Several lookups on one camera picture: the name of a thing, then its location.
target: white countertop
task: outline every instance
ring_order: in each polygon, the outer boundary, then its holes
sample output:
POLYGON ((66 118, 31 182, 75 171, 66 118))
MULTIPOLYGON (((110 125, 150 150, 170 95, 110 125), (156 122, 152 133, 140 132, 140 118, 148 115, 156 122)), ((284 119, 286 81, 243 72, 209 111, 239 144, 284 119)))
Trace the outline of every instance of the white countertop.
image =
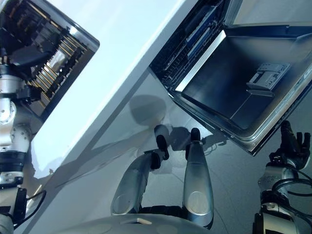
POLYGON ((75 160, 196 0, 49 0, 100 43, 32 141, 35 177, 75 160))

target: dishwasher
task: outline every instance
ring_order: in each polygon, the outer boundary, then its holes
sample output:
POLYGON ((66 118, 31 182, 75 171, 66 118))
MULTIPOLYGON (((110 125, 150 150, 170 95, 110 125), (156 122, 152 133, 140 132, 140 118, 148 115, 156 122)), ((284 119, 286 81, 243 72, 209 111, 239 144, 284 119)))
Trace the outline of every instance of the dishwasher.
POLYGON ((312 27, 233 24, 242 0, 200 0, 150 71, 207 128, 255 155, 311 88, 312 27))

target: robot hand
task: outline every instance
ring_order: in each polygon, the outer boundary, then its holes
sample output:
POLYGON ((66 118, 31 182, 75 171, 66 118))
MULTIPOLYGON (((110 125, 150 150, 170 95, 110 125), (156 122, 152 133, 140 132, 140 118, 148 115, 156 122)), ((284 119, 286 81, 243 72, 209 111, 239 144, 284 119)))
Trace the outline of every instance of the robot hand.
POLYGON ((288 121, 281 124, 282 143, 280 148, 270 154, 271 162, 276 164, 290 164, 298 170, 304 169, 310 159, 310 139, 311 134, 304 134, 302 142, 302 133, 297 133, 297 139, 293 134, 291 125, 288 121))

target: dishwasher door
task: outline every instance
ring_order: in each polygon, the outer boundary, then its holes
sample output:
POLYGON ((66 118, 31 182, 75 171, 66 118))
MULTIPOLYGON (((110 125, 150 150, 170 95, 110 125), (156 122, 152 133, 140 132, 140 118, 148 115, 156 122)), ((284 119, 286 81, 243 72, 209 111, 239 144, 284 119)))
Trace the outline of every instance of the dishwasher door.
POLYGON ((311 87, 312 26, 238 24, 246 1, 226 3, 209 46, 183 79, 164 86, 196 120, 255 155, 311 87))

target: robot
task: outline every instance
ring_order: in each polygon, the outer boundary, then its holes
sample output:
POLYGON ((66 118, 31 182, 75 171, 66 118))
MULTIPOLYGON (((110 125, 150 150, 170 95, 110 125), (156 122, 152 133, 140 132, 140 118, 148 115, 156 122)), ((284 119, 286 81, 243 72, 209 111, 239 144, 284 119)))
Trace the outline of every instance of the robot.
MULTIPOLYGON (((44 41, 39 47, 28 46, 0 57, 0 233, 13 234, 21 223, 39 209, 45 197, 42 191, 32 197, 20 187, 23 166, 33 136, 31 119, 36 118, 28 108, 40 99, 40 89, 30 85, 31 67, 52 54, 52 46, 44 41), (27 201, 41 196, 38 207, 26 216, 27 201)), ((312 185, 312 178, 300 170, 310 159, 310 138, 305 133, 294 136, 290 123, 281 123, 281 146, 270 154, 270 162, 258 184, 261 189, 261 208, 255 215, 253 234, 298 234, 294 216, 308 222, 312 215, 290 206, 289 185, 312 185)), ((70 233, 209 233, 214 220, 214 198, 209 170, 204 155, 200 132, 191 131, 191 143, 186 147, 184 192, 182 207, 142 207, 142 196, 151 170, 161 167, 169 158, 167 143, 162 135, 156 137, 158 149, 136 158, 123 175, 111 205, 111 217, 95 220, 60 232, 70 233)))

